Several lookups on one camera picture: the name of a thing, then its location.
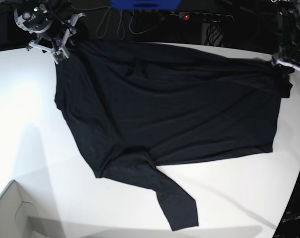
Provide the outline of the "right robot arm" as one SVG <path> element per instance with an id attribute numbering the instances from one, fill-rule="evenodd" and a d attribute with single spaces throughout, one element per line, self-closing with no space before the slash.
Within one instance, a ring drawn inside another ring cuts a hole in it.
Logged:
<path id="1" fill-rule="evenodd" d="M 70 52 L 66 45 L 77 34 L 76 24 L 85 14 L 76 13 L 63 20 L 53 10 L 49 0 L 24 0 L 14 10 L 13 16 L 17 27 L 36 36 L 29 41 L 26 50 L 38 49 L 49 53 L 55 63 L 59 64 L 69 58 Z"/>

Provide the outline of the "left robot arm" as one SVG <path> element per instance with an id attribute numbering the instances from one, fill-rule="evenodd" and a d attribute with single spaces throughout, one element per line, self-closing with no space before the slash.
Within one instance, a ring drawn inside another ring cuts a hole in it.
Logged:
<path id="1" fill-rule="evenodd" d="M 300 0 L 273 0 L 277 7 L 278 51 L 273 55 L 277 64 L 300 72 Z"/>

